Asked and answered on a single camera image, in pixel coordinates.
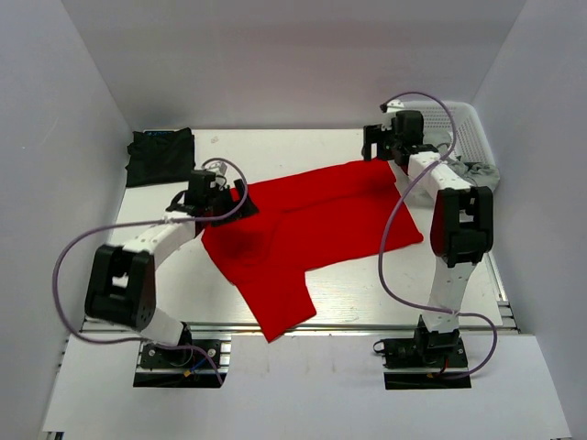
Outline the red t shirt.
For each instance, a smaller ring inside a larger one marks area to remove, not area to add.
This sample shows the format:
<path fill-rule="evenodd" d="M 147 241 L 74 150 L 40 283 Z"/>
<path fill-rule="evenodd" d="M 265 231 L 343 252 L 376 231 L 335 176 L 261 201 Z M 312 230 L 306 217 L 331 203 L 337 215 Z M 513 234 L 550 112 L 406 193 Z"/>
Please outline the red t shirt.
<path fill-rule="evenodd" d="M 272 342 L 316 315 L 305 274 L 350 259 L 423 241 L 401 207 L 384 161 L 352 161 L 253 183 L 259 212 L 202 235 L 208 256 L 235 285 Z"/>

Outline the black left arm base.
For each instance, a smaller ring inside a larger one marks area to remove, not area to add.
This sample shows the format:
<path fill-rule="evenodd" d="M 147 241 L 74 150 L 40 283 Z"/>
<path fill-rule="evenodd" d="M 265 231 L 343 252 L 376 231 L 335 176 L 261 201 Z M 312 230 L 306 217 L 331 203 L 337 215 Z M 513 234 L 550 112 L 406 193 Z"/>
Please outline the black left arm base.
<path fill-rule="evenodd" d="M 230 341 L 195 339 L 193 349 L 165 350 L 146 344 L 140 347 L 133 387 L 153 389 L 219 389 L 228 373 Z"/>

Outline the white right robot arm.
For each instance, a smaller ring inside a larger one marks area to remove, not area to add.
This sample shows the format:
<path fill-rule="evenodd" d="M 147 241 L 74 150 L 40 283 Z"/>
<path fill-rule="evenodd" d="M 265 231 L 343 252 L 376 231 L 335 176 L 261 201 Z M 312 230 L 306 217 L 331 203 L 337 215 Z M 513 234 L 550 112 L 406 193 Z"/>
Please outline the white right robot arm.
<path fill-rule="evenodd" d="M 419 308 L 430 333 L 414 342 L 415 357 L 428 366 L 447 355 L 440 335 L 458 329 L 471 274 L 493 246 L 493 192 L 449 166 L 454 146 L 426 143 L 425 119 L 417 110 L 395 111 L 384 123 L 363 128 L 363 159 L 394 163 L 409 179 L 405 193 L 419 186 L 434 201 L 429 243 L 436 268 L 428 304 Z"/>

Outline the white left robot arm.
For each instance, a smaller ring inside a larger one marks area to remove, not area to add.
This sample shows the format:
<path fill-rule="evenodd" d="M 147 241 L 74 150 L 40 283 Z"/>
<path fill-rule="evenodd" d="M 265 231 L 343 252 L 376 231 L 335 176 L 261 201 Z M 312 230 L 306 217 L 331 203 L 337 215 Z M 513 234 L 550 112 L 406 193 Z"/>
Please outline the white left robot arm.
<path fill-rule="evenodd" d="M 221 226 L 259 210 L 250 200 L 245 178 L 227 183 L 223 167 L 193 170 L 188 186 L 178 192 L 162 218 L 129 241 L 104 244 L 94 262 L 84 302 L 88 317 L 121 325 L 162 347 L 173 365 L 188 363 L 194 343 L 187 324 L 157 305 L 156 271 L 181 246 L 195 240 L 208 226 Z"/>

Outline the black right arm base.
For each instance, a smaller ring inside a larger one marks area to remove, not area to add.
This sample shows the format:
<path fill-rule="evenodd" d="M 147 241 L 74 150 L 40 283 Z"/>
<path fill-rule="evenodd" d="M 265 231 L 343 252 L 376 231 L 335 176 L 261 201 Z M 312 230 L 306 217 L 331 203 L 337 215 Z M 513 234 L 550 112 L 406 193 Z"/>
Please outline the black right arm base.
<path fill-rule="evenodd" d="M 410 337 L 380 339 L 372 348 L 382 357 L 384 387 L 388 391 L 471 387 L 468 359 L 458 330 L 430 332 L 420 325 Z"/>

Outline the white plastic basket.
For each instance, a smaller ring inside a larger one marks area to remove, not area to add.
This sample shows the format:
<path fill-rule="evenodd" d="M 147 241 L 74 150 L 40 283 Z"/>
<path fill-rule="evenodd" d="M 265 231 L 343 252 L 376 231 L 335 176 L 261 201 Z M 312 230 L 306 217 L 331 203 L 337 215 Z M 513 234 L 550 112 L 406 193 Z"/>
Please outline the white plastic basket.
<path fill-rule="evenodd" d="M 454 101 L 445 101 L 444 104 L 452 115 L 457 133 L 452 155 L 468 162 L 494 165 L 491 147 L 473 106 Z M 439 104 L 432 101 L 413 101 L 410 106 L 423 115 L 425 143 L 437 146 L 453 139 L 449 117 Z"/>

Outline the folded black t shirt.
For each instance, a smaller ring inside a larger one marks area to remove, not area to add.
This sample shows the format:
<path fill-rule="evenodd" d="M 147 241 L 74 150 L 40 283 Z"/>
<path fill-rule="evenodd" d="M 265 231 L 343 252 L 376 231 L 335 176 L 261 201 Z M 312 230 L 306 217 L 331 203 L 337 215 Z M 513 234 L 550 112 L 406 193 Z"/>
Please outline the folded black t shirt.
<path fill-rule="evenodd" d="M 194 134 L 189 127 L 134 131 L 127 154 L 127 188 L 186 182 L 195 165 Z"/>

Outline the grey t shirt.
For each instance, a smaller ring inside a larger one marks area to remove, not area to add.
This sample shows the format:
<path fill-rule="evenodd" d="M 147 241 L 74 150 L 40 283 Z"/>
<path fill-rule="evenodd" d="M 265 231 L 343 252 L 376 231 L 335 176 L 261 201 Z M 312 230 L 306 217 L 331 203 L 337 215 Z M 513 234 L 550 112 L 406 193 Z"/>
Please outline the grey t shirt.
<path fill-rule="evenodd" d="M 435 164 L 435 167 L 416 183 L 416 193 L 426 193 L 435 202 L 437 193 L 447 188 L 467 190 L 472 187 L 487 187 L 494 192 L 500 181 L 500 174 L 495 166 L 481 162 L 465 162 L 457 159 L 454 153 L 440 160 L 442 154 L 449 150 L 452 140 L 452 135 L 446 130 L 424 129 L 424 145 L 431 145 L 435 150 L 410 156 L 407 165 L 408 179 L 413 182 L 431 164 Z"/>

